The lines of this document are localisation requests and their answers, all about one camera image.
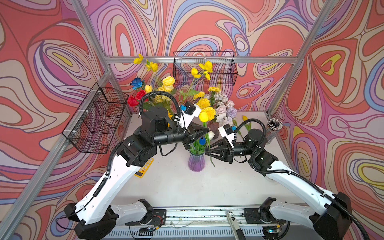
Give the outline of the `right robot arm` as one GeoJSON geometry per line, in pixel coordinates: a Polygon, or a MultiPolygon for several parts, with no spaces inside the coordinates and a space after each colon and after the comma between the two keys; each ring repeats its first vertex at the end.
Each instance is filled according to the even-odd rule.
{"type": "Polygon", "coordinates": [[[368,240],[368,232],[352,214],[350,198],[312,183],[265,150],[266,131],[258,119],[248,119],[237,127],[224,125],[219,128],[221,140],[207,147],[206,155],[230,164],[235,157],[244,156],[253,171],[281,184],[308,205],[305,208],[267,198],[259,208],[262,221],[300,224],[324,240],[343,239],[350,225],[355,224],[363,239],[368,240]]]}

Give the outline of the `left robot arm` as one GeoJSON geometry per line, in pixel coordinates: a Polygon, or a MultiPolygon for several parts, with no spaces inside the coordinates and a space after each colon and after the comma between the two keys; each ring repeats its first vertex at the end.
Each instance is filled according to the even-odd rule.
{"type": "Polygon", "coordinates": [[[152,91],[139,101],[142,125],[111,151],[106,172],[78,203],[65,207],[65,218],[76,222],[73,231],[82,240],[101,240],[116,226],[152,225],[153,207],[144,199],[125,206],[112,205],[123,186],[162,146],[182,143],[186,150],[210,130],[193,122],[202,116],[197,104],[179,105],[175,97],[152,91]]]}

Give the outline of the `yellow tulip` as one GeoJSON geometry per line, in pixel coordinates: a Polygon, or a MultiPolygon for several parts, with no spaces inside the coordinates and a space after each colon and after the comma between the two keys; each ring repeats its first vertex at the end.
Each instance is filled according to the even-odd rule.
{"type": "MultiPolygon", "coordinates": [[[[248,120],[248,117],[247,116],[242,116],[242,119],[243,119],[243,122],[247,121],[248,120]]],[[[247,122],[244,127],[246,128],[246,130],[249,132],[251,129],[252,129],[252,123],[251,122],[247,122]]]]}
{"type": "Polygon", "coordinates": [[[209,128],[208,128],[208,121],[209,121],[209,115],[208,115],[208,113],[207,113],[206,111],[202,110],[201,113],[200,113],[200,115],[199,115],[199,119],[200,119],[200,121],[203,123],[203,127],[207,128],[207,129],[209,130],[209,128]]]}

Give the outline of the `purple glass tulip vase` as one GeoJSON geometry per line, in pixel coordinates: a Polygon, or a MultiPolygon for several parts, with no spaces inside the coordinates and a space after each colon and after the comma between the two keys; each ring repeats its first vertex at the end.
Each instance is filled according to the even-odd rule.
{"type": "Polygon", "coordinates": [[[189,169],[193,172],[201,172],[206,165],[205,152],[189,150],[190,157],[188,160],[189,169]]]}

